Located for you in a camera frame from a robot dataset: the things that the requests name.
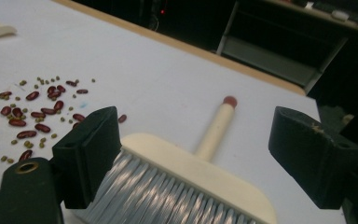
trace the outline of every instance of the brush handle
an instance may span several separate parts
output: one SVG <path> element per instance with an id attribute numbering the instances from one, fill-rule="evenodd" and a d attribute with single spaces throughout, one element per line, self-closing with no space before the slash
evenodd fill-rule
<path id="1" fill-rule="evenodd" d="M 228 96 L 225 98 L 223 103 L 219 106 L 212 123 L 209 125 L 194 155 L 204 161 L 210 161 L 213 158 L 234 116 L 236 105 L 237 100 L 234 97 Z"/>

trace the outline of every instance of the white table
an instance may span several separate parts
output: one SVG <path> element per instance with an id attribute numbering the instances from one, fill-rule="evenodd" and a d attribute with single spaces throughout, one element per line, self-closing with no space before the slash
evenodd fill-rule
<path id="1" fill-rule="evenodd" d="M 128 115 L 120 124 L 121 136 L 152 133 L 192 151 L 223 98 L 234 95 L 239 101 L 236 115 L 213 163 L 260 188 L 275 207 L 279 223 L 345 223 L 340 210 L 318 209 L 269 154 L 275 106 L 318 119 L 313 100 L 47 0 L 0 0 L 0 22 L 18 30 L 0 37 L 0 92 L 12 91 L 24 99 L 37 77 L 56 76 L 68 90 L 61 97 L 62 114 L 45 122 L 59 137 L 52 140 L 40 133 L 37 139 L 45 135 L 48 141 L 43 149 L 34 147 L 34 157 L 50 159 L 51 147 L 71 130 L 67 121 L 59 121 L 73 114 L 69 105 L 84 115 L 115 105 L 119 115 Z M 28 84 L 21 87 L 23 79 Z M 72 98 L 75 89 L 64 81 L 75 79 L 89 94 Z M 47 87 L 40 86 L 42 94 L 33 102 L 0 101 L 0 108 L 8 103 L 30 110 L 52 107 Z M 32 129 L 34 122 L 27 120 Z M 23 152 L 22 144 L 10 144 L 18 132 L 0 115 L 0 158 L 17 160 Z M 0 180 L 8 166 L 0 162 Z M 76 223 L 71 213 L 64 215 L 67 223 Z"/>

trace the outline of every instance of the shelf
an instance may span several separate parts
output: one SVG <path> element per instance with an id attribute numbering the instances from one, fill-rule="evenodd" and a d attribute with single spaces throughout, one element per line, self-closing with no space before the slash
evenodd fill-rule
<path id="1" fill-rule="evenodd" d="M 227 37 L 222 54 L 240 62 L 248 63 L 302 87 L 306 86 L 317 72 L 315 67 L 298 63 L 232 36 Z"/>

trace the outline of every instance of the red kidney bean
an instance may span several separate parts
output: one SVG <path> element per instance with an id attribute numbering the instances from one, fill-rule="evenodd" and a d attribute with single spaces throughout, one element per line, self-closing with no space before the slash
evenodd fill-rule
<path id="1" fill-rule="evenodd" d="M 57 90 L 60 92 L 66 92 L 66 89 L 62 85 L 58 85 Z"/>
<path id="2" fill-rule="evenodd" d="M 81 115 L 81 114 L 74 114 L 74 115 L 72 116 L 72 118 L 77 119 L 77 120 L 80 121 L 80 122 L 85 119 L 85 117 L 84 117 L 83 115 Z"/>
<path id="3" fill-rule="evenodd" d="M 11 107 L 10 106 L 4 106 L 1 110 L 1 115 L 7 116 L 11 113 Z"/>
<path id="4" fill-rule="evenodd" d="M 44 114 L 47 114 L 47 115 L 54 115 L 56 114 L 56 110 L 55 109 L 50 109 L 50 108 L 41 108 L 40 109 Z"/>
<path id="5" fill-rule="evenodd" d="M 73 87 L 77 86 L 77 83 L 75 83 L 74 81 L 66 81 L 65 83 Z"/>
<path id="6" fill-rule="evenodd" d="M 20 108 L 16 107 L 12 110 L 14 117 L 20 118 L 23 114 Z"/>
<path id="7" fill-rule="evenodd" d="M 126 121 L 126 119 L 127 119 L 127 115 L 121 115 L 120 118 L 118 118 L 118 123 L 122 123 Z"/>
<path id="8" fill-rule="evenodd" d="M 36 119 L 40 119 L 40 118 L 45 118 L 46 115 L 44 113 L 41 113 L 41 112 L 32 112 L 31 117 L 36 118 Z"/>
<path id="9" fill-rule="evenodd" d="M 29 138 L 29 137 L 35 137 L 36 131 L 23 131 L 17 134 L 17 138 Z"/>
<path id="10" fill-rule="evenodd" d="M 72 126 L 72 129 L 74 129 L 75 127 L 77 127 L 77 125 L 79 125 L 80 122 L 76 122 L 74 123 L 74 126 Z"/>
<path id="11" fill-rule="evenodd" d="M 82 90 L 77 90 L 76 91 L 78 94 L 86 94 L 86 93 L 89 93 L 88 90 L 85 90 L 85 89 L 82 89 Z"/>
<path id="12" fill-rule="evenodd" d="M 55 110 L 61 110 L 63 107 L 63 101 L 57 101 L 57 103 L 54 105 Z"/>
<path id="13" fill-rule="evenodd" d="M 11 95 L 11 91 L 4 91 L 0 93 L 0 96 L 7 96 L 7 95 Z"/>
<path id="14" fill-rule="evenodd" d="M 49 98 L 49 99 L 51 99 L 51 98 L 53 98 L 53 97 L 57 98 L 57 97 L 59 97 L 59 96 L 61 96 L 61 92 L 60 92 L 60 91 L 55 91 L 55 92 L 50 93 L 50 94 L 48 95 L 48 98 Z"/>
<path id="15" fill-rule="evenodd" d="M 30 159 L 32 156 L 32 153 L 33 153 L 33 151 L 31 149 L 28 149 L 28 150 L 22 152 L 22 154 L 19 158 L 19 161 L 25 161 L 27 159 Z"/>
<path id="16" fill-rule="evenodd" d="M 52 94 L 53 92 L 55 92 L 55 90 L 56 90 L 55 86 L 48 87 L 48 94 Z"/>
<path id="17" fill-rule="evenodd" d="M 49 128 L 49 126 L 38 123 L 34 126 L 38 131 L 41 131 L 43 133 L 49 133 L 51 131 L 51 129 Z"/>
<path id="18" fill-rule="evenodd" d="M 16 127 L 24 127 L 27 124 L 27 122 L 25 122 L 22 119 L 11 119 L 8 121 L 8 124 Z"/>
<path id="19" fill-rule="evenodd" d="M 29 95 L 27 95 L 25 97 L 25 99 L 29 100 L 29 101 L 33 101 L 34 99 L 36 99 L 36 97 L 39 96 L 39 91 L 33 91 L 31 92 Z"/>

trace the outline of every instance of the brush bristles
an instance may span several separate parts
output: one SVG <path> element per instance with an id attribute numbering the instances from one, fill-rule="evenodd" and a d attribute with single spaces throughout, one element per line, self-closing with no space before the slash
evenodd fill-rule
<path id="1" fill-rule="evenodd" d="M 121 152 L 95 200 L 74 213 L 88 223 L 252 223 L 156 167 Z"/>

